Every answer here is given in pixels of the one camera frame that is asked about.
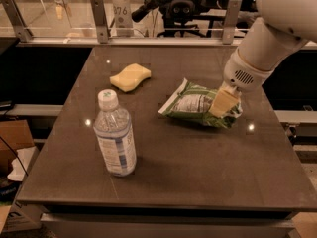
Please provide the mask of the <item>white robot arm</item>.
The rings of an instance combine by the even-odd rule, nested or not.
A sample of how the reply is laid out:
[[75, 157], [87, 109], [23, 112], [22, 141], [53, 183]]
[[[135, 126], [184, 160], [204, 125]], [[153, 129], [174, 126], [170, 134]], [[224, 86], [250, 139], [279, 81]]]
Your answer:
[[317, 0], [256, 0], [259, 16], [230, 55], [209, 112], [222, 117], [288, 56], [317, 42]]

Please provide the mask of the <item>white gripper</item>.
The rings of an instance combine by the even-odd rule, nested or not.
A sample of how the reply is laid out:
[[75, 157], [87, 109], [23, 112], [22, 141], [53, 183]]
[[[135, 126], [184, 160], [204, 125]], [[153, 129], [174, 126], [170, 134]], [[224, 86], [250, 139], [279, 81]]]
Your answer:
[[235, 49], [224, 68], [224, 81], [233, 88], [220, 87], [209, 112], [217, 118], [222, 117], [240, 102], [239, 91], [250, 92], [257, 89], [273, 72], [272, 64], [260, 62], [253, 65]]

